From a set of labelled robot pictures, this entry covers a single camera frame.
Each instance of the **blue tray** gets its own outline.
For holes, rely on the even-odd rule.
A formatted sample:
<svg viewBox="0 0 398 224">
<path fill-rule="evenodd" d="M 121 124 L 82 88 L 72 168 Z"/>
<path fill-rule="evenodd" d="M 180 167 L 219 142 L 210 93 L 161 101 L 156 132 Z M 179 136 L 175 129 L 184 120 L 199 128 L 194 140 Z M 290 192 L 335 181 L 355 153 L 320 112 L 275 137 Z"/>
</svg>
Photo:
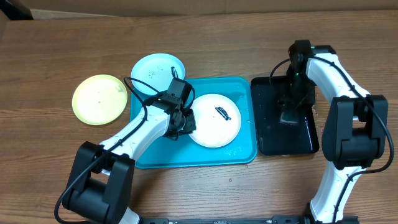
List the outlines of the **blue tray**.
<svg viewBox="0 0 398 224">
<path fill-rule="evenodd" d="M 194 142 L 189 135 L 178 141 L 168 138 L 156 139 L 136 162 L 140 169 L 217 166 L 245 164 L 257 155 L 256 128 L 252 108 L 250 84 L 243 78 L 201 78 L 187 80 L 196 92 L 196 97 L 216 93 L 231 99 L 239 108 L 242 125 L 236 138 L 226 146 L 207 148 Z M 131 96 L 130 120 L 141 109 L 141 104 Z"/>
</svg>

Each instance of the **tray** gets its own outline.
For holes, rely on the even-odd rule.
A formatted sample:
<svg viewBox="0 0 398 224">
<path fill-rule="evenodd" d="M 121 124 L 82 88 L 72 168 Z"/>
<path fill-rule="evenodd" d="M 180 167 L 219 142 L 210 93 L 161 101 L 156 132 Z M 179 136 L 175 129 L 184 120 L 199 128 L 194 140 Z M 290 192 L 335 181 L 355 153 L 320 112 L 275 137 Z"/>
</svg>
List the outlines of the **tray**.
<svg viewBox="0 0 398 224">
<path fill-rule="evenodd" d="M 287 85 L 286 76 L 272 77 L 272 85 L 269 77 L 251 81 L 257 142 L 260 153 L 265 156 L 311 154 L 319 150 L 312 107 L 298 110 L 296 125 L 279 123 L 282 108 L 278 106 L 278 99 Z"/>
<path fill-rule="evenodd" d="M 231 99 L 239 108 L 242 125 L 236 138 L 226 146 L 207 148 L 195 143 L 190 136 L 180 136 L 178 141 L 156 139 L 136 162 L 140 169 L 218 166 L 245 164 L 257 155 L 256 128 L 249 83 L 239 77 L 201 78 L 187 80 L 196 91 L 196 97 L 216 93 Z M 131 96 L 131 116 L 134 119 L 141 104 Z"/>
</svg>

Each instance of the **yellow plate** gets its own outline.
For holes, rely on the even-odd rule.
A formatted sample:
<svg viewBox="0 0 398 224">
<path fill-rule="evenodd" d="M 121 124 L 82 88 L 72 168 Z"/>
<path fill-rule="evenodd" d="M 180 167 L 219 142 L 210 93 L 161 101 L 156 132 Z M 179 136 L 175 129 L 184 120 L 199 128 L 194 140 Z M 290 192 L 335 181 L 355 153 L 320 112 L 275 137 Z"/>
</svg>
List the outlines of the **yellow plate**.
<svg viewBox="0 0 398 224">
<path fill-rule="evenodd" d="M 77 118 L 91 125 L 115 120 L 126 105 L 126 87 L 111 75 L 87 78 L 77 87 L 72 98 L 72 108 Z"/>
</svg>

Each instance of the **wooden surface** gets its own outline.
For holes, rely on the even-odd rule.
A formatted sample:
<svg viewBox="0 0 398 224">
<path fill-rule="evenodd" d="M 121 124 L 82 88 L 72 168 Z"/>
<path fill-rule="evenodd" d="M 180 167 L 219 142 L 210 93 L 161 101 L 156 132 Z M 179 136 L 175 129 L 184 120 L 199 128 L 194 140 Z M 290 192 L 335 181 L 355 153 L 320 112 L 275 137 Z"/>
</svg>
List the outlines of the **wooden surface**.
<svg viewBox="0 0 398 224">
<path fill-rule="evenodd" d="M 296 39 L 330 44 L 363 88 L 389 100 L 388 127 L 397 140 L 397 27 L 397 11 L 9 22 L 0 45 L 0 222 L 55 223 L 53 206 L 79 145 L 109 138 L 129 119 L 127 107 L 107 126 L 83 124 L 71 107 L 75 88 L 100 73 L 129 76 L 140 58 L 155 52 L 180 58 L 187 78 L 250 81 L 268 76 Z M 314 110 L 320 136 L 328 105 L 319 90 Z M 325 165 L 320 151 L 314 157 L 257 156 L 238 166 L 136 169 L 130 206 L 147 218 L 301 214 Z M 361 223 L 398 223 L 397 171 L 395 162 L 381 174 L 362 176 L 345 215 L 358 215 Z M 63 208 L 60 213 L 80 219 Z"/>
<path fill-rule="evenodd" d="M 398 9 L 397 0 L 20 0 L 30 9 L 111 16 Z"/>
</svg>

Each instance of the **table surface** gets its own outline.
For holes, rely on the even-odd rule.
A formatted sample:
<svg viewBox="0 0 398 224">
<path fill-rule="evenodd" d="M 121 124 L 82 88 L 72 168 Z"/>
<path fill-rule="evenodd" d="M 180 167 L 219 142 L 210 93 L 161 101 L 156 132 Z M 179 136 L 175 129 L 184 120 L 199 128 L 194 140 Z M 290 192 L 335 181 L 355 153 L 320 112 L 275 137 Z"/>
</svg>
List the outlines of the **table surface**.
<svg viewBox="0 0 398 224">
<path fill-rule="evenodd" d="M 129 121 L 127 107 L 109 125 L 83 124 L 71 107 L 75 88 L 96 74 L 129 76 L 140 58 L 156 52 L 180 58 L 187 78 L 250 81 L 268 76 L 296 39 L 330 44 L 358 84 L 388 99 L 388 127 L 396 140 L 397 27 L 398 11 L 9 22 L 0 45 L 0 222 L 55 223 L 53 207 L 80 144 L 99 143 Z M 317 89 L 319 136 L 328 110 Z M 388 156 L 386 147 L 373 168 Z M 314 156 L 258 155 L 247 165 L 136 169 L 130 207 L 146 218 L 299 215 L 315 195 L 325 166 L 319 151 Z M 345 215 L 357 215 L 361 223 L 398 223 L 397 171 L 395 162 L 383 173 L 362 176 Z M 80 220 L 63 208 L 60 215 Z"/>
</svg>

